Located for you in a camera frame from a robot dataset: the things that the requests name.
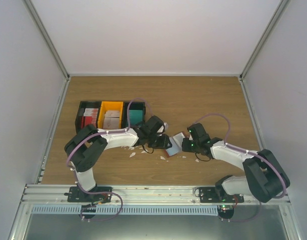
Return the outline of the black bin with green cards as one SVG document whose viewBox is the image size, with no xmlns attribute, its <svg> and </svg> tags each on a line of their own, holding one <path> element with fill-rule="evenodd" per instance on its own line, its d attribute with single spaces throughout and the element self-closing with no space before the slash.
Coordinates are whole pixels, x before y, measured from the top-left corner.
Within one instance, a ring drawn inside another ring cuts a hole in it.
<svg viewBox="0 0 307 240">
<path fill-rule="evenodd" d="M 121 127 L 126 128 L 128 126 L 127 120 L 127 108 L 129 102 L 123 102 L 122 108 L 122 119 L 121 119 Z M 137 123 L 143 122 L 145 120 L 146 114 L 146 105 L 144 102 L 133 102 L 129 107 L 129 117 L 130 117 L 130 124 L 136 125 Z"/>
</svg>

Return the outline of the green credit card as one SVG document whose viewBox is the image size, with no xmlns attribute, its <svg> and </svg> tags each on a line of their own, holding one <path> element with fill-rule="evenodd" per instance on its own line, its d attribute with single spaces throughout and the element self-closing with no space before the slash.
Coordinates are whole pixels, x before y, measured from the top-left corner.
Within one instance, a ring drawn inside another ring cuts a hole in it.
<svg viewBox="0 0 307 240">
<path fill-rule="evenodd" d="M 129 120 L 131 125 L 136 125 L 143 121 L 143 110 L 130 110 L 129 111 Z"/>
</svg>

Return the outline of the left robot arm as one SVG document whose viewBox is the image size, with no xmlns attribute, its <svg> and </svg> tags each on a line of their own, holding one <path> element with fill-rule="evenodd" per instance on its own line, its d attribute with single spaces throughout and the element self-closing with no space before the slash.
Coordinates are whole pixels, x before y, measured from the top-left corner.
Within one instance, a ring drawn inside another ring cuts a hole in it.
<svg viewBox="0 0 307 240">
<path fill-rule="evenodd" d="M 96 198 L 97 186 L 93 166 L 105 150 L 119 147 L 169 149 L 170 137 L 165 134 L 167 124 L 153 115 L 144 123 L 129 125 L 121 129 L 105 130 L 89 124 L 81 129 L 64 147 L 66 166 L 74 172 L 79 196 L 85 202 Z"/>
</svg>

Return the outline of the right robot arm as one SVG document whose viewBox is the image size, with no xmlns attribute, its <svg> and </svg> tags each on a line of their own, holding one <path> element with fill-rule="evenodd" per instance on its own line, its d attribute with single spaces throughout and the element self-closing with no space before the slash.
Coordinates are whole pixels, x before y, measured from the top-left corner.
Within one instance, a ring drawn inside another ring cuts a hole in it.
<svg viewBox="0 0 307 240">
<path fill-rule="evenodd" d="M 210 138 L 201 123 L 187 130 L 189 137 L 182 141 L 184 152 L 207 157 L 209 161 L 223 161 L 244 171 L 244 176 L 227 175 L 216 182 L 214 192 L 219 202 L 225 203 L 233 195 L 251 195 L 267 203 L 286 195 L 290 180 L 270 150 L 247 150 L 218 137 Z"/>
</svg>

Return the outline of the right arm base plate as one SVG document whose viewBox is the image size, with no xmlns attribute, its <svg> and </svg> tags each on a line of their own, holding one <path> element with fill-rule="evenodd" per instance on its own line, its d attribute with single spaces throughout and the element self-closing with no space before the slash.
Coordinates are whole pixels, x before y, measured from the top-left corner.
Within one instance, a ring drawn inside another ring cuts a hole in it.
<svg viewBox="0 0 307 240">
<path fill-rule="evenodd" d="M 195 197 L 199 198 L 201 203 L 243 203 L 244 197 L 239 194 L 229 195 L 224 190 L 219 190 L 215 186 L 200 186 L 193 190 Z"/>
</svg>

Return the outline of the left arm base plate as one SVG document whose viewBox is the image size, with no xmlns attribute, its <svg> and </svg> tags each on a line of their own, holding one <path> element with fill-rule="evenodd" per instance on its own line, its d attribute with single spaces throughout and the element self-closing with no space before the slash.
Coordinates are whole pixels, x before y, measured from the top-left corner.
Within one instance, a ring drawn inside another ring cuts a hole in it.
<svg viewBox="0 0 307 240">
<path fill-rule="evenodd" d="M 110 186 L 96 186 L 91 192 L 103 192 L 102 194 L 85 193 L 78 186 L 72 186 L 64 195 L 69 203 L 109 203 L 111 201 L 111 192 L 113 188 Z"/>
</svg>

